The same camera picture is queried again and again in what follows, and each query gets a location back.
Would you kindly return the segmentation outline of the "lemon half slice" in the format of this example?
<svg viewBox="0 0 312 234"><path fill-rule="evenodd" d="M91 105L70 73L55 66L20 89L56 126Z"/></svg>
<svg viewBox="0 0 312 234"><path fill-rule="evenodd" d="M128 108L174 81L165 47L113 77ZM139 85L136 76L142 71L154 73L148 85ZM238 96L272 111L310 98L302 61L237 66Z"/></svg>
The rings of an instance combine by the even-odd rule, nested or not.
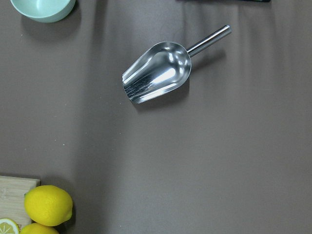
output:
<svg viewBox="0 0 312 234"><path fill-rule="evenodd" d="M20 230L16 222L8 218L0 219L0 234L19 234Z"/></svg>

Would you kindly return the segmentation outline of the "wooden cutting board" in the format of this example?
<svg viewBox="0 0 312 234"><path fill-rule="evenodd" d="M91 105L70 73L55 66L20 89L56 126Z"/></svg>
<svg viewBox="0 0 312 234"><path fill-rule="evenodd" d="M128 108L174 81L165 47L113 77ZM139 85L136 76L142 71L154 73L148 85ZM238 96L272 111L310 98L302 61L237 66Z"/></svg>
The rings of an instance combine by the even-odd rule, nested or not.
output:
<svg viewBox="0 0 312 234"><path fill-rule="evenodd" d="M20 229L32 220L24 208L24 195L40 185L39 179L0 176L0 217L17 223Z"/></svg>

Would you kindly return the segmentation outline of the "whole yellow lemon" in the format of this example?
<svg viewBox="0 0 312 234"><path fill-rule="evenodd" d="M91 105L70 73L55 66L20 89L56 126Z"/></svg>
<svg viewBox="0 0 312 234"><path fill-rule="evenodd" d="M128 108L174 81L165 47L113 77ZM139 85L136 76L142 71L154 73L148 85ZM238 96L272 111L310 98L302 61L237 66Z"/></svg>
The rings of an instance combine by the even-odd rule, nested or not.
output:
<svg viewBox="0 0 312 234"><path fill-rule="evenodd" d="M31 223L23 227L20 234L59 234L59 232L54 227Z"/></svg>
<svg viewBox="0 0 312 234"><path fill-rule="evenodd" d="M28 216L44 226L57 226L71 219L73 200L63 189L42 185L31 189L24 196Z"/></svg>

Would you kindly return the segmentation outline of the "silver metal scoop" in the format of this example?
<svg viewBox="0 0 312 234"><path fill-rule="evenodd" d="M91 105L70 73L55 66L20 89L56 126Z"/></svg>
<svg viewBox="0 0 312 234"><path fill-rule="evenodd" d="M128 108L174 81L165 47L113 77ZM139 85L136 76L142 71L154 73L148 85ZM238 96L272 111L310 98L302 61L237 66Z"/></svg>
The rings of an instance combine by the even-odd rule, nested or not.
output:
<svg viewBox="0 0 312 234"><path fill-rule="evenodd" d="M128 99L139 104L179 88L189 78L191 57L231 32L231 27L224 25L189 49L172 41L155 44L122 75Z"/></svg>

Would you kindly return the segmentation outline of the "mint green bowl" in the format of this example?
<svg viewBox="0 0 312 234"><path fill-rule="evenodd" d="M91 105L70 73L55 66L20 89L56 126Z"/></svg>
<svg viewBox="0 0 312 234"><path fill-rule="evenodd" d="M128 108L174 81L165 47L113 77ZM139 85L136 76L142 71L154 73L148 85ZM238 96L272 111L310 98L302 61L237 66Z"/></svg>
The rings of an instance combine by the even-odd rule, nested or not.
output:
<svg viewBox="0 0 312 234"><path fill-rule="evenodd" d="M64 19L76 3L75 0L10 0L10 2L25 17L43 23Z"/></svg>

